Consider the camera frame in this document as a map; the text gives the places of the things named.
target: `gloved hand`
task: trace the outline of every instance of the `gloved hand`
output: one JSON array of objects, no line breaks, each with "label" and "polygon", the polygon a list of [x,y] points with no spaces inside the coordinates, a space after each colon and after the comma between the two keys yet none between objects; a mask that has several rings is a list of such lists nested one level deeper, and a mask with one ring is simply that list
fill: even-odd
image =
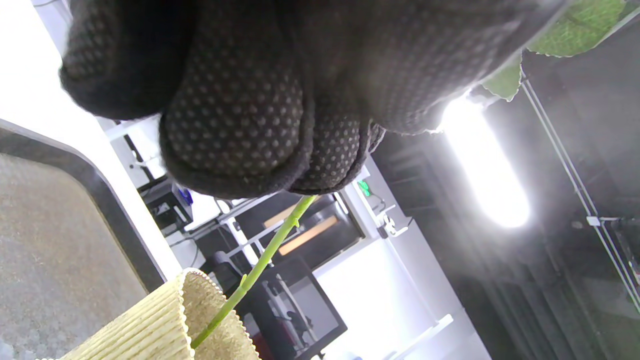
[{"label": "gloved hand", "polygon": [[60,69],[84,109],[162,113],[183,185],[340,190],[385,131],[437,127],[568,0],[72,0]]}]

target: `green plant stem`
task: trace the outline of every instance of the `green plant stem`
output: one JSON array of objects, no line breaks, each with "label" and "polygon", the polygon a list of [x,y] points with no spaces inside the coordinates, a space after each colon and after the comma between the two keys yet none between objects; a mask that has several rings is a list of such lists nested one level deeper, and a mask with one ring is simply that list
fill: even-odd
[{"label": "green plant stem", "polygon": [[222,305],[220,311],[214,316],[213,320],[207,325],[207,327],[198,335],[193,342],[191,342],[191,348],[197,348],[202,342],[213,333],[218,325],[224,320],[227,315],[233,310],[240,300],[246,295],[246,293],[251,289],[251,287],[258,281],[258,278],[267,268],[267,265],[271,262],[271,258],[275,255],[278,248],[282,245],[282,242],[285,240],[291,229],[294,226],[298,227],[298,220],[302,217],[302,214],[311,206],[313,201],[316,199],[316,196],[304,196],[300,201],[298,201],[296,207],[293,209],[291,214],[287,217],[287,220],[284,221],[282,226],[280,226],[278,232],[275,234],[273,239],[269,245],[267,245],[266,249],[264,249],[264,253],[258,260],[258,263],[251,270],[249,275],[243,277],[243,280],[240,282],[238,289],[234,291],[233,294],[227,299],[227,301]]}]

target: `white wall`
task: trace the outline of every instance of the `white wall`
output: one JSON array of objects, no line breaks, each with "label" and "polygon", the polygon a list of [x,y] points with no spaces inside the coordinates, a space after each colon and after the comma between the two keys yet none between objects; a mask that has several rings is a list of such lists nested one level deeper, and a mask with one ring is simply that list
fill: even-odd
[{"label": "white wall", "polygon": [[318,282],[349,328],[327,347],[329,359],[343,352],[381,359],[434,324],[384,240],[352,255]]},{"label": "white wall", "polygon": [[[397,204],[373,160],[366,163],[372,191],[388,206]],[[400,209],[389,215],[407,224]],[[326,348],[329,360],[383,359],[402,350],[435,321],[454,321],[417,347],[406,360],[490,359],[435,255],[413,223],[397,238],[376,240],[364,249],[329,262],[316,276],[349,330]]]}]

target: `fluorescent light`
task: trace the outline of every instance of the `fluorescent light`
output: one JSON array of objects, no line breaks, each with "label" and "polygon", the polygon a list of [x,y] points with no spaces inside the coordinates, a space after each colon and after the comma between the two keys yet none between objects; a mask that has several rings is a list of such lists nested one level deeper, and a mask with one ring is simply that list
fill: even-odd
[{"label": "fluorescent light", "polygon": [[482,110],[481,105],[464,97],[453,100],[444,111],[440,128],[484,212],[504,227],[524,225],[529,218],[529,201]]}]

